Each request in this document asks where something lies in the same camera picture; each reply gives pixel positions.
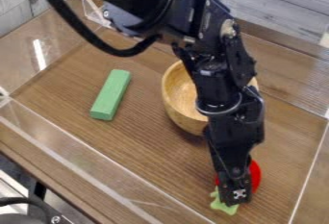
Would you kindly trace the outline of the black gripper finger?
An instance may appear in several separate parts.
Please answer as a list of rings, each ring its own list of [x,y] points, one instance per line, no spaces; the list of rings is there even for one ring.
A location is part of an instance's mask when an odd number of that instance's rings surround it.
[[[247,204],[252,200],[252,173],[248,170],[241,177],[229,177],[228,203]]]
[[[233,206],[233,191],[232,181],[225,171],[217,173],[219,178],[219,191],[221,202],[228,206]]]

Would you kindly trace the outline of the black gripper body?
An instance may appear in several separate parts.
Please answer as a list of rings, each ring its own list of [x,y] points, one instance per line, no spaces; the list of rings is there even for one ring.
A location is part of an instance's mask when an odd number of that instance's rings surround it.
[[[215,170],[224,177],[245,177],[252,149],[265,138],[265,102],[261,96],[239,96],[225,104],[205,104],[205,136]]]

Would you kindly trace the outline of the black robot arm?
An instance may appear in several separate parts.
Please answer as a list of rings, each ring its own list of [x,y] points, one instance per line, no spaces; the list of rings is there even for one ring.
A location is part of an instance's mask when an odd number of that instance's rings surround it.
[[[113,55],[142,53],[156,42],[172,46],[196,86],[196,110],[208,117],[204,130],[219,178],[220,200],[229,206],[252,199],[251,151],[264,141],[265,102],[251,84],[256,60],[241,28],[220,0],[104,0],[105,19],[142,41]]]

